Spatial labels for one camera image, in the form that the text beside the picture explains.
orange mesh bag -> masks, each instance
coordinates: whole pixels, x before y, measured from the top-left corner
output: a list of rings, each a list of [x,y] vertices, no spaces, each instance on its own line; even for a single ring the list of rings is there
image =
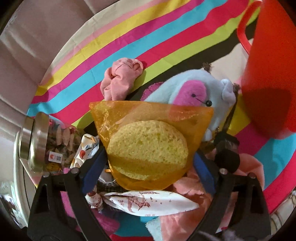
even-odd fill
[[[213,108],[211,107],[174,106],[142,101],[102,101],[90,103],[89,107],[107,154],[110,139],[118,130],[125,125],[138,121],[167,123],[185,138],[188,148],[186,164],[170,173],[165,172],[167,171],[165,165],[156,165],[158,168],[152,170],[145,158],[142,160],[119,159],[113,155],[108,155],[110,169],[117,183],[127,190],[135,191],[163,190],[184,176],[192,166],[193,155],[198,149],[213,115]],[[149,145],[143,143],[143,148],[147,149]],[[135,170],[136,166],[139,165],[141,166],[141,174],[147,174],[147,178],[145,180],[130,178],[115,168],[119,164],[130,170]]]

gold metal lid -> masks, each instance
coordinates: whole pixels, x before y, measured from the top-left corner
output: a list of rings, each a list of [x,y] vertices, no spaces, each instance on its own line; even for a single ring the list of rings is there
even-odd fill
[[[30,151],[30,140],[33,128],[34,119],[26,116],[19,138],[19,156],[23,159],[28,159]]]
[[[35,116],[31,144],[28,157],[28,164],[32,171],[42,172],[45,164],[45,150],[49,128],[49,115],[38,112]]]

black bead eye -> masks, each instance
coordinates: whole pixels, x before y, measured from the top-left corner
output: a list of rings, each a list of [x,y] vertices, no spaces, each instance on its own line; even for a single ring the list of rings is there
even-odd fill
[[[212,106],[212,104],[213,104],[213,103],[212,103],[210,100],[207,100],[207,101],[205,102],[205,105],[208,106],[208,107]]]

striped tablecloth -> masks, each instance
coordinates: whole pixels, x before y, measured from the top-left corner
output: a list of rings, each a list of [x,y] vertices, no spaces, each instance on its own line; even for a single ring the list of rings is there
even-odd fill
[[[66,43],[50,65],[28,115],[43,111],[85,128],[92,123],[89,103],[103,100],[100,82],[119,58],[144,63],[129,100],[139,100],[149,85],[188,69],[212,63],[211,74],[239,83],[247,54],[236,36],[252,0],[120,0],[96,14]],[[247,26],[254,35],[258,11]],[[264,165],[268,209],[272,212],[296,186],[296,135],[284,140],[258,133],[246,115],[241,95],[229,133],[240,152]]]

white sticker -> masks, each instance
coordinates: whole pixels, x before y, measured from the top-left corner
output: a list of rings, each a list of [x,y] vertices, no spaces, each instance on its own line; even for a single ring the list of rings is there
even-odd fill
[[[48,157],[49,161],[56,162],[56,163],[62,163],[62,159],[63,159],[63,154],[53,152],[53,151],[49,152],[49,157]]]

